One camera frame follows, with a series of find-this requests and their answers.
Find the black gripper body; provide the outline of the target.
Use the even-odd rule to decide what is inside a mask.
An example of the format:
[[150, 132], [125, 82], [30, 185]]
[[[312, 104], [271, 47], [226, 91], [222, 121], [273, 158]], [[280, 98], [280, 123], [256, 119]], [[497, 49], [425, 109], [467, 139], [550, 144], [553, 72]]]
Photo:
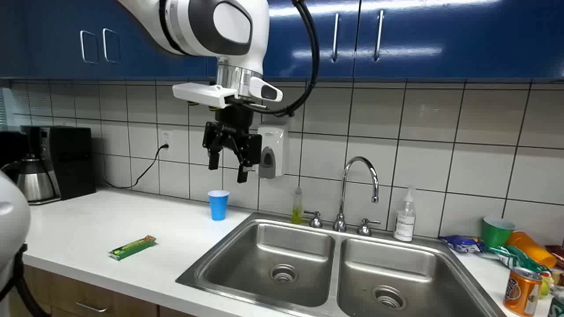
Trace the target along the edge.
[[229, 148], [241, 165], [252, 167], [261, 162], [263, 137], [250, 132], [254, 112], [241, 105], [215, 109], [215, 119], [204, 125], [203, 146]]

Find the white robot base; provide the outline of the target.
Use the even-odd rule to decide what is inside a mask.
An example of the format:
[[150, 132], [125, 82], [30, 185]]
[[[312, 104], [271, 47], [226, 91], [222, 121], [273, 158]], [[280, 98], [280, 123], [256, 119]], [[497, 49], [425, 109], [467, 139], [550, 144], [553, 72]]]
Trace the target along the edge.
[[0, 317], [11, 317], [9, 294], [21, 280], [21, 257], [28, 230], [28, 200], [18, 185], [0, 172]]

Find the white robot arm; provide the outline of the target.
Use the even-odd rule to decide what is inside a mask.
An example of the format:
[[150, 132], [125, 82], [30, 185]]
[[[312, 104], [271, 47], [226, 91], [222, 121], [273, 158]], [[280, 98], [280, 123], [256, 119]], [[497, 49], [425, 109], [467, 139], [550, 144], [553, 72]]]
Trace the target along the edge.
[[167, 53], [213, 56], [213, 84], [180, 82], [176, 98], [208, 105], [215, 119], [204, 125], [208, 167], [229, 148], [238, 158], [238, 183], [261, 162], [263, 135], [252, 134], [254, 105], [280, 102], [284, 93], [263, 79], [268, 47], [268, 0], [118, 0]]

